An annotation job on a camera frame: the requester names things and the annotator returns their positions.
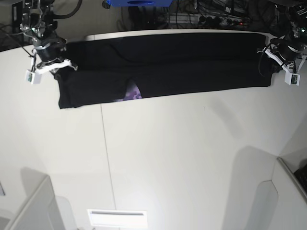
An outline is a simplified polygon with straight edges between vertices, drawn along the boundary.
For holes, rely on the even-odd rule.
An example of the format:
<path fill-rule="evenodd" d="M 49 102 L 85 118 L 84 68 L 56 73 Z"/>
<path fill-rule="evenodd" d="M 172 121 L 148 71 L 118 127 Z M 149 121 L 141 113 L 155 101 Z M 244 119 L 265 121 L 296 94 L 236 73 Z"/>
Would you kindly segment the blue box at top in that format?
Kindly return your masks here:
<path fill-rule="evenodd" d="M 155 6 L 169 7 L 172 0 L 107 0 L 107 3 L 114 7 L 139 7 L 139 6 Z"/>

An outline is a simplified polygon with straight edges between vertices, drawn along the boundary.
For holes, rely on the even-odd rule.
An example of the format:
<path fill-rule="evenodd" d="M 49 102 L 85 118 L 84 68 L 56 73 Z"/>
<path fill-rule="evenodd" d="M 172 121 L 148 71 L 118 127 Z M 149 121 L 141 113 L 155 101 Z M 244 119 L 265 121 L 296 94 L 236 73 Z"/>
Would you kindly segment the black T-shirt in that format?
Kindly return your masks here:
<path fill-rule="evenodd" d="M 182 33 L 74 42 L 60 69 L 59 107 L 111 103 L 135 84 L 142 98 L 269 87 L 270 64 L 259 69 L 266 38 L 256 33 Z"/>

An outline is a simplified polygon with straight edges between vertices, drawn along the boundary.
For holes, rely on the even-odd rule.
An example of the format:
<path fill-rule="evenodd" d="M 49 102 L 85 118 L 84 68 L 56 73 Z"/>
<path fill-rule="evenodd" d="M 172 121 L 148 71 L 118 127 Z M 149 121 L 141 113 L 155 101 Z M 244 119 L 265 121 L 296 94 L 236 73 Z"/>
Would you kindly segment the white partition lower right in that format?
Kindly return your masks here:
<path fill-rule="evenodd" d="M 250 230 L 305 230 L 307 193 L 282 158 L 272 178 L 259 184 L 250 213 Z"/>

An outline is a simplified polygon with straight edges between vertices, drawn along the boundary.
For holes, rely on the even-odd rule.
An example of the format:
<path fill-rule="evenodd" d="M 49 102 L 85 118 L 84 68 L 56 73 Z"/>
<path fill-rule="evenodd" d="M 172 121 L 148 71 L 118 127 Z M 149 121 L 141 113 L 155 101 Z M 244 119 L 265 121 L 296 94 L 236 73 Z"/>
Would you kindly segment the black keyboard at right edge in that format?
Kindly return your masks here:
<path fill-rule="evenodd" d="M 298 169 L 294 173 L 295 177 L 297 178 L 299 184 L 302 186 L 305 192 L 307 192 L 307 166 L 304 168 Z"/>

